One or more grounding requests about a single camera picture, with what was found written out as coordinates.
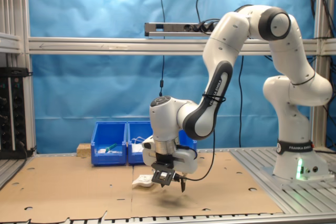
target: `plastic bin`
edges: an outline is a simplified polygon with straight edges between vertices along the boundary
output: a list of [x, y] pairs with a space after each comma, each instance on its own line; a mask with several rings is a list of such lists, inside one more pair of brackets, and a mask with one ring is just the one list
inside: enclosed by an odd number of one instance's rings
[[[146, 139], [153, 135], [153, 130], [151, 128], [151, 123], [147, 121], [142, 122], [128, 122], [127, 123], [127, 138], [128, 138], [128, 163], [129, 164], [143, 164], [142, 152], [133, 152], [132, 143], [134, 143], [134, 138], [138, 136]], [[180, 144], [189, 146], [196, 150], [197, 141], [189, 138], [184, 131], [179, 132]]]
[[[93, 165], [125, 165], [126, 122], [97, 122], [91, 140], [91, 162]], [[118, 153], [98, 153], [112, 144], [117, 144], [111, 151]]]

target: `table surface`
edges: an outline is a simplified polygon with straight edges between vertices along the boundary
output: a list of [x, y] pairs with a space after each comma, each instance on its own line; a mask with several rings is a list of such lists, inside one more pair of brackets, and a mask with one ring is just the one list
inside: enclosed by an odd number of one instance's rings
[[[178, 216], [131, 218], [120, 220], [67, 220], [64, 224], [100, 224], [100, 223], [333, 223], [336, 222], [336, 182], [314, 183], [305, 186], [287, 186], [281, 190], [272, 179], [263, 172], [264, 167], [273, 167], [276, 149], [273, 147], [256, 148], [219, 148], [217, 152], [230, 152], [252, 175], [256, 182], [283, 210], [282, 214], [260, 215], [223, 215], [223, 216]], [[71, 154], [41, 154], [36, 156], [75, 156]], [[336, 167], [336, 155], [320, 155], [327, 160], [330, 167]], [[20, 168], [23, 160], [0, 160], [0, 187]]]

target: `cardboard floor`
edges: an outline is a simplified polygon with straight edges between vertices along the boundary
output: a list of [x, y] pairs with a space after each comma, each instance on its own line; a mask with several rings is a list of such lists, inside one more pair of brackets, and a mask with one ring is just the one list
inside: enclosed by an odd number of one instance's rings
[[[208, 170], [211, 153], [201, 153], [198, 170]], [[261, 214], [282, 212], [230, 153], [216, 153], [201, 181], [132, 189], [147, 166], [92, 167], [90, 158], [37, 157], [0, 190], [0, 222], [63, 222], [67, 218], [124, 219], [152, 216]]]

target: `blue backdrop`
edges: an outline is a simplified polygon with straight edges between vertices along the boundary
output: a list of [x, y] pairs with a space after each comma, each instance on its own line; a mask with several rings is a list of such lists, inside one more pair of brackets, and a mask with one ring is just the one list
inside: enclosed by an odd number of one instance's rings
[[[196, 0], [163, 0], [166, 22], [197, 22]], [[220, 18], [245, 4], [279, 6], [294, 15], [303, 38], [313, 37], [309, 0], [199, 0], [201, 20]], [[38, 37], [144, 38], [145, 22], [162, 22], [160, 0], [29, 0], [30, 32]], [[89, 143], [96, 121], [148, 120], [159, 94], [160, 56], [34, 55], [37, 150], [74, 152]], [[240, 91], [238, 58], [227, 101], [218, 113], [216, 147], [237, 147]], [[272, 62], [247, 56], [242, 73], [242, 145], [275, 146], [278, 123], [263, 96], [277, 75]], [[166, 56], [164, 95], [199, 102], [208, 81], [201, 56]], [[309, 108], [302, 108], [309, 115]], [[212, 147], [211, 140], [198, 143]]]

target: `power strip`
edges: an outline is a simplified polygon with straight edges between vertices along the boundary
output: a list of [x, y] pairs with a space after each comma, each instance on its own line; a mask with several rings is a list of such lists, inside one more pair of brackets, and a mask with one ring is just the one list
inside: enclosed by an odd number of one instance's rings
[[23, 78], [26, 69], [0, 68], [0, 159], [25, 158], [27, 149]]

